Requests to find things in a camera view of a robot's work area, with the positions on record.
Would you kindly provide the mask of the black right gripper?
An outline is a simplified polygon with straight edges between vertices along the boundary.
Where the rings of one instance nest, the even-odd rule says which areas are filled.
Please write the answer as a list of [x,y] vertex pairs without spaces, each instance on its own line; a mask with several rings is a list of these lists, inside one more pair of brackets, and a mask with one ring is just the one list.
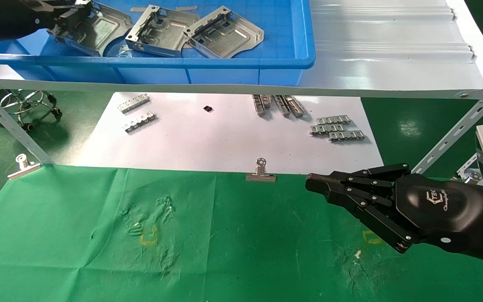
[[418,241],[483,260],[483,187],[410,173],[407,163],[311,173],[306,189],[344,208],[399,253]]

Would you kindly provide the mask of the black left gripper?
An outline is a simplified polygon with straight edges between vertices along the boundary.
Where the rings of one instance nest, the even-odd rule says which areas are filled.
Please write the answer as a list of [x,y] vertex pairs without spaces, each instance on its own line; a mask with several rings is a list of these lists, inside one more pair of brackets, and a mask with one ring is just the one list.
[[0,41],[49,27],[61,36],[91,14],[90,0],[0,0]]

